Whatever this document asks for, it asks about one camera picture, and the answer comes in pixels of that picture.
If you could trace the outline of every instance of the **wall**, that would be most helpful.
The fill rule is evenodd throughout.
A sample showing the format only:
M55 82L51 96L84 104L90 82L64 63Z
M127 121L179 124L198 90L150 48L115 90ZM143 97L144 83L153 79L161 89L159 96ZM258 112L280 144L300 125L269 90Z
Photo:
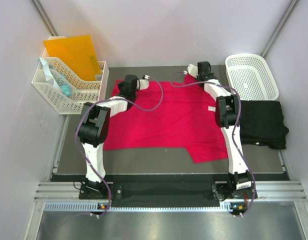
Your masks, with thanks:
M290 130L284 156L308 197L308 0L299 2L267 62Z
M61 126L31 85L48 37L30 1L0 1L0 240L23 238Z
M260 54L289 0L41 0L59 35L90 34L110 67Z

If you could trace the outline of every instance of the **purple cable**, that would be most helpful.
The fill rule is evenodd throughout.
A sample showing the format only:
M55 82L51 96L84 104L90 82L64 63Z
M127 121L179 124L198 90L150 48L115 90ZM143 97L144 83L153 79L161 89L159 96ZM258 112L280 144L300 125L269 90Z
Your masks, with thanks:
M188 86L192 86L192 85L196 85L196 84L212 84L212 85L216 85L217 87L224 88L224 89L230 89L230 90L232 90L232 91L237 95L237 99L238 99L238 114L237 114L237 118L236 118L236 120L235 120L235 125L234 125L234 128L233 128L233 132L232 132L232 140L233 140L233 143L234 143L234 145L235 145L235 147L236 147L236 149L237 149L239 155L241 156L241 158L243 159L243 161L244 161L244 163L245 163L247 169L249 170L249 173L251 174L252 179L253 179L253 183L254 183L254 186L253 186L253 195L252 195L252 198L251 198L251 200L250 200L250 203L249 203L249 205L248 205L246 211L242 214L242 217L243 217L243 216L245 216L245 215L249 212L249 210L250 210L250 208L251 208L251 206L252 206L252 204L253 204L253 202L254 202L255 194L256 194L256 183L255 183L254 173L253 173L253 171L252 171L252 169L251 169L249 163L246 161L246 159L245 159L243 153L241 152L239 146L237 145L237 143L235 142L235 139L234 139L234 135L235 135L234 132L235 132L236 127L239 125L239 121L240 121L240 117L241 117L241 112L242 112L241 97L240 97L238 91L235 90L235 88L233 88L233 87L231 87L231 86L224 86L224 85L221 85L221 84L216 84L216 83L214 83L214 82L204 81L204 83L203 83L203 82L197 81L197 82L192 82L192 83L184 84L184 85L175 85L175 84L172 83L172 77L174 77L176 74L184 74L184 72L183 72L183 71L178 71L178 72L175 72L172 76L170 76L170 78L169 78L169 83L170 83L173 87L183 88L183 87L188 87Z
M119 100L122 100L122 101L126 101L130 104L133 104L135 107L143 110L143 111L146 111L146 112L151 112L151 111L154 111L155 109L157 109L162 101L163 101L163 87L162 85L160 84L159 81L157 81L156 79L150 77L150 79L154 80L155 82L158 83L159 87L160 87L160 90L161 90L161 97L160 97L160 100L158 102L158 104L151 108L151 109L146 109L146 108L143 108L139 105L137 105L136 103L130 101L130 100L127 100L125 98L120 98ZM104 212L102 212L99 216L102 216L104 215L109 209L110 209L110 204L111 204L111 198L112 198L112 192L111 192L111 189L108 185L108 183L104 180L104 178L98 173L98 171L94 168L94 166L92 165L91 161L86 157L85 155L85 152L80 148L80 144L79 144L79 131L80 131L80 128L83 124L83 121L84 119L87 117L87 115L89 114L89 112L91 111L92 108L94 108L97 104L100 104L100 103L106 103L106 102L110 102L112 101L111 99L107 99L107 100L101 100L101 101L97 101L95 103L93 103L88 109L87 111L85 112L85 114L83 115L83 117L81 118L81 120L79 121L79 124L77 126L77 129L76 129L76 132L75 132L75 136L74 136L74 140L75 140L75 145L77 147L77 149L79 150L80 154L83 156L83 158L85 159L85 161L89 164L90 168L92 169L92 171L100 178L100 180L105 184L106 188L107 188L107 191L108 191L108 204L106 205L106 208L104 210Z

